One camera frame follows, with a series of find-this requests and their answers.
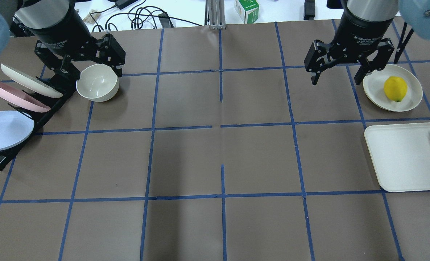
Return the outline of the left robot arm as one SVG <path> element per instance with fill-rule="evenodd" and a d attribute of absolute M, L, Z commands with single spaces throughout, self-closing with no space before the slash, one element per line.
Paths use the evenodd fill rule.
<path fill-rule="evenodd" d="M 111 34 L 94 38 L 75 10 L 73 0 L 0 0 L 0 56 L 11 36 L 13 18 L 38 38 L 37 57 L 69 82 L 80 79 L 73 61 L 93 61 L 112 68 L 118 77 L 125 51 Z"/>

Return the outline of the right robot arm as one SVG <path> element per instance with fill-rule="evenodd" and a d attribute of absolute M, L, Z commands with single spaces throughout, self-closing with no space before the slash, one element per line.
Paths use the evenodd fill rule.
<path fill-rule="evenodd" d="M 430 0 L 328 0 L 327 7 L 343 14 L 331 43 L 314 40 L 304 59 L 316 85 L 326 69 L 338 64 L 360 64 L 356 84 L 373 71 L 383 70 L 396 52 L 398 61 L 413 33 L 430 40 Z M 411 26 L 407 37 L 394 46 L 384 35 L 396 14 Z"/>

